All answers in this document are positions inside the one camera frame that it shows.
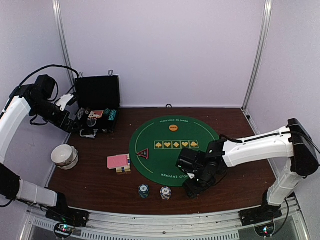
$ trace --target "case lid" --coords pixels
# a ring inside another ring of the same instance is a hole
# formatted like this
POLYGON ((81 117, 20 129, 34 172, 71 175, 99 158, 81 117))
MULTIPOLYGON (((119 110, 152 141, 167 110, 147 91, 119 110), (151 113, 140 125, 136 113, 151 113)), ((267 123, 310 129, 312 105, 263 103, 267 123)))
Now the case lid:
POLYGON ((104 110, 120 107, 119 76, 89 76, 75 79, 80 108, 104 110))

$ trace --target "open case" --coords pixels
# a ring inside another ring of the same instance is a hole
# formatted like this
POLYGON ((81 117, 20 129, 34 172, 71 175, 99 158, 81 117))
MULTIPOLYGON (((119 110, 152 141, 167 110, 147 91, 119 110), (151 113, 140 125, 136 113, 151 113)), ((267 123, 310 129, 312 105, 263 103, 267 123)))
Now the open case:
POLYGON ((119 117, 119 76, 80 77, 75 79, 75 90, 78 95, 80 136, 95 138, 98 132, 113 133, 119 117), (93 111, 100 111, 100 116, 92 117, 93 111))

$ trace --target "vertical metal post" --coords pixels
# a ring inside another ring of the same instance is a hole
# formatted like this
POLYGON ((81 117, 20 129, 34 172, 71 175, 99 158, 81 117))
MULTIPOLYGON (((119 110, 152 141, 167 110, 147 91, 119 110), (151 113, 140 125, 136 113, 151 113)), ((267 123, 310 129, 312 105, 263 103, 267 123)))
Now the vertical metal post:
POLYGON ((260 39, 259 39, 258 48, 256 51, 256 56, 255 56, 255 60, 254 60, 254 65, 253 65, 253 69, 252 69, 252 73, 251 73, 251 77, 250 77, 248 90, 246 92, 245 99, 244 99, 244 102, 242 105, 242 109, 244 112, 247 111, 250 97, 252 95, 252 92, 253 92, 253 89, 254 89, 254 86, 255 86, 255 83, 257 80, 258 71, 259 71, 259 67, 261 64, 261 60, 262 60, 263 50, 265 48, 266 40, 267 40, 267 36, 268 36, 270 19, 271 19, 271 11, 272 11, 272 0, 265 0, 264 13, 263 13, 263 17, 262 17, 262 25, 261 25, 261 32, 260 32, 260 39))
MULTIPOLYGON (((71 66, 70 57, 69 57, 69 53, 68 53, 68 49, 67 49, 67 42, 66 42, 66 36, 65 36, 65 31, 64 31, 64 25, 62 22, 60 0, 52 0, 52 4, 53 4, 54 18, 55 18, 56 26, 57 26, 59 36, 60 36, 60 44, 61 44, 61 48, 62 48, 64 64, 71 68, 72 66, 71 66)), ((75 81, 74 76, 70 70, 66 70, 66 71, 67 71, 67 74, 69 77, 69 81, 70 81, 71 85, 73 85, 74 81, 75 81)))

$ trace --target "robotic arm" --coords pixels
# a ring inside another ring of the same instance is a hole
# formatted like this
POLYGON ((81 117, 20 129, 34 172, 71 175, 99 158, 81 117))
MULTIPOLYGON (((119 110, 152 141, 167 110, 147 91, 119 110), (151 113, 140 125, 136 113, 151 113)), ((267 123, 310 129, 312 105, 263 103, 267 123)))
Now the robotic arm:
POLYGON ((0 194, 11 201, 18 200, 44 206, 49 210, 46 214, 47 218, 59 222, 64 219, 63 222, 80 227, 87 224, 88 212, 69 208, 64 194, 27 182, 5 166, 10 142, 27 115, 39 115, 46 122, 68 133, 77 130, 77 122, 70 119, 70 113, 65 110, 66 105, 76 101, 75 97, 67 94, 56 103, 49 101, 55 84, 53 78, 41 75, 34 84, 21 86, 10 96, 10 104, 0 118, 0 194))
POLYGON ((297 119, 276 131, 241 139, 220 139, 209 143, 207 151, 182 149, 176 166, 189 175, 183 183, 186 193, 196 198, 216 183, 215 175, 239 164, 268 158, 288 160, 276 182, 263 194, 262 205, 240 212, 242 225, 280 217, 280 207, 302 178, 315 173, 319 162, 310 135, 297 119))

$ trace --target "pink playing card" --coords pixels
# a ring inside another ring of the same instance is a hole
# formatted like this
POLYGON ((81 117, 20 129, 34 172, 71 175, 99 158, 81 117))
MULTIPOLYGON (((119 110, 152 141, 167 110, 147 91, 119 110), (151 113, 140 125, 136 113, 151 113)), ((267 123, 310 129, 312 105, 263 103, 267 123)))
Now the pink playing card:
POLYGON ((128 158, 126 155, 108 156, 108 169, 123 168, 128 166, 128 158))

